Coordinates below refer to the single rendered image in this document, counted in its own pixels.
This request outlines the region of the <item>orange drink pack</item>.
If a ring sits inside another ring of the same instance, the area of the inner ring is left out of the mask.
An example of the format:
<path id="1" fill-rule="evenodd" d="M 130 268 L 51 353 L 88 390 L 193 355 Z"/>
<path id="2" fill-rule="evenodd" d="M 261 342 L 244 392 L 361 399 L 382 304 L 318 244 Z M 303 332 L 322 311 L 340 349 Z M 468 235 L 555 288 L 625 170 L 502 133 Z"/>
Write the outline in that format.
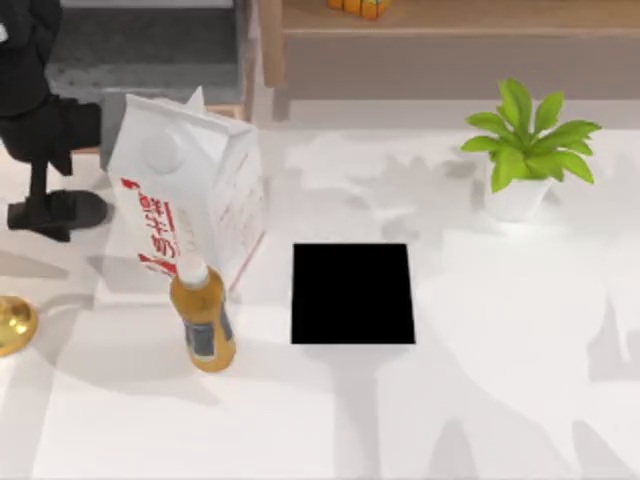
<path id="1" fill-rule="evenodd" d="M 391 0 L 326 0 L 331 9 L 377 20 L 391 5 Z"/>

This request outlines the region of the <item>white and red milk carton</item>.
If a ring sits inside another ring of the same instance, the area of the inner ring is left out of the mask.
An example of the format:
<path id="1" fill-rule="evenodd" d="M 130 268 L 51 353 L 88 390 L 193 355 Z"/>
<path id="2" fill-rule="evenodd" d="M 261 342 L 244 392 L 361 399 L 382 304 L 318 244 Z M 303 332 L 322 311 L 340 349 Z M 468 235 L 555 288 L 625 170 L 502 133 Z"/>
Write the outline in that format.
<path id="1" fill-rule="evenodd" d="M 233 289 L 266 232 L 257 128 L 185 103 L 128 94 L 106 172 L 129 248 L 168 276 L 200 254 Z"/>

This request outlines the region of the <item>green plant in white pot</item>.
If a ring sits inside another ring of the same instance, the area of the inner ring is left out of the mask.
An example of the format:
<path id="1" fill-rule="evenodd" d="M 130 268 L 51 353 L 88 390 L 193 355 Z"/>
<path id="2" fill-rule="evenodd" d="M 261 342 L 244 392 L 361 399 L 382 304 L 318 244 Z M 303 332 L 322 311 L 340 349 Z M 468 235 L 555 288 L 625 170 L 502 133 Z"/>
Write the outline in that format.
<path id="1" fill-rule="evenodd" d="M 513 78 L 500 81 L 498 89 L 501 103 L 494 112 L 466 118 L 469 126 L 483 133 L 467 139 L 460 150 L 488 156 L 487 211 L 500 221 L 523 222 L 567 173 L 595 183 L 586 159 L 593 155 L 591 135 L 602 126 L 588 120 L 560 123 L 565 101 L 561 91 L 535 103 L 527 87 Z"/>

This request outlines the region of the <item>orange bottle with white cap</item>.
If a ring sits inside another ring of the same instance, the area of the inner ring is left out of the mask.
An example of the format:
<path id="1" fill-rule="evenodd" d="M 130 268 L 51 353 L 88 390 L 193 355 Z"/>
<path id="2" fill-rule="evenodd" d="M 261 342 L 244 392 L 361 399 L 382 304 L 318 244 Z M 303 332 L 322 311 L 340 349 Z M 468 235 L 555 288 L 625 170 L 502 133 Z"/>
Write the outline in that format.
<path id="1" fill-rule="evenodd" d="M 204 372 L 230 366 L 236 343 L 226 313 L 226 290 L 222 277 L 197 253 L 187 253 L 177 263 L 170 298 L 182 320 L 192 363 Z"/>

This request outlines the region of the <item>wooden open shelf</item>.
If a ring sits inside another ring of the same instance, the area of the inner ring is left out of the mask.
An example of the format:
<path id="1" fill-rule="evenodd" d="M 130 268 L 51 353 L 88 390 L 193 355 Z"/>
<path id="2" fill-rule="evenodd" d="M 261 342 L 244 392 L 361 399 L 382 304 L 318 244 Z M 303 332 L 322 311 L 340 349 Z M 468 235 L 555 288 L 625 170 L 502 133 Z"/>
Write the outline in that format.
<path id="1" fill-rule="evenodd" d="M 640 0 L 392 0 L 377 20 L 328 0 L 256 0 L 264 118 L 453 126 L 515 79 L 573 112 L 640 116 Z"/>

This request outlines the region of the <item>black square mat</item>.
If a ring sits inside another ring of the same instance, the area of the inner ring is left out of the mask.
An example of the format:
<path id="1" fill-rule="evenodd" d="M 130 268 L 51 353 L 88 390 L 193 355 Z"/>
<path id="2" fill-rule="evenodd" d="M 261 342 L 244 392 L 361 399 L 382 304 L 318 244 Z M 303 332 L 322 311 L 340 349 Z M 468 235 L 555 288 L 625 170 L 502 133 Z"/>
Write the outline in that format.
<path id="1" fill-rule="evenodd" d="M 415 344 L 408 247 L 403 243 L 294 244 L 291 342 Z"/>

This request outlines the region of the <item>gold trophy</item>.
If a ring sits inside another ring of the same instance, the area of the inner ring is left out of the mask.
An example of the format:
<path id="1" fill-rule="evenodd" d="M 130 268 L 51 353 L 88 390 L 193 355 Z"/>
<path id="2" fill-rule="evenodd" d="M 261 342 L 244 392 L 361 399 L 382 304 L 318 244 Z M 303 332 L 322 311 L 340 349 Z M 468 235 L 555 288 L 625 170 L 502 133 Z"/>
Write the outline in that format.
<path id="1" fill-rule="evenodd" d="M 29 302 L 17 296 L 0 295 L 0 357 L 26 347 L 37 327 L 38 314 Z"/>

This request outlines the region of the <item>grey cabinet with dark inside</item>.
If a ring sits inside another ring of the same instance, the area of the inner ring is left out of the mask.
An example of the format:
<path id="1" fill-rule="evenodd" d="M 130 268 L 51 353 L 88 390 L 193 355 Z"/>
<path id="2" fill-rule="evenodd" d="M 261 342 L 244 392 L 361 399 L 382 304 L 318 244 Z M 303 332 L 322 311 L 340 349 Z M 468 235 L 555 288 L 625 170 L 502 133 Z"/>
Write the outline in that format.
<path id="1" fill-rule="evenodd" d="M 62 27 L 48 77 L 65 97 L 103 106 L 106 166 L 125 97 L 186 102 L 197 88 L 207 108 L 252 116 L 254 0 L 61 0 Z"/>

